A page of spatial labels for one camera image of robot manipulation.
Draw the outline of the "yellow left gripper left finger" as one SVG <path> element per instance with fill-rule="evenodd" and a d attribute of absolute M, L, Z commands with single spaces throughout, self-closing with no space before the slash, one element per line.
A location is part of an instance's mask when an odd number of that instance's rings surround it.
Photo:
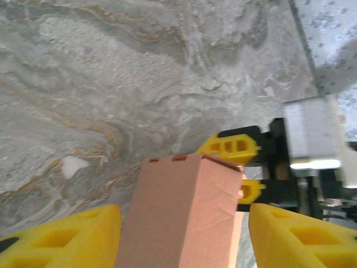
<path fill-rule="evenodd" d="M 113 267 L 120 208 L 103 205 L 1 238 L 1 267 Z"/>

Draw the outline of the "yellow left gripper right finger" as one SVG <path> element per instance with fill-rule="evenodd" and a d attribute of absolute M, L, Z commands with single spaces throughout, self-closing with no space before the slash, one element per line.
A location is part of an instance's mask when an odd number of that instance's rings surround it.
<path fill-rule="evenodd" d="M 356 231 L 267 204 L 249 211 L 258 267 L 356 267 Z"/>

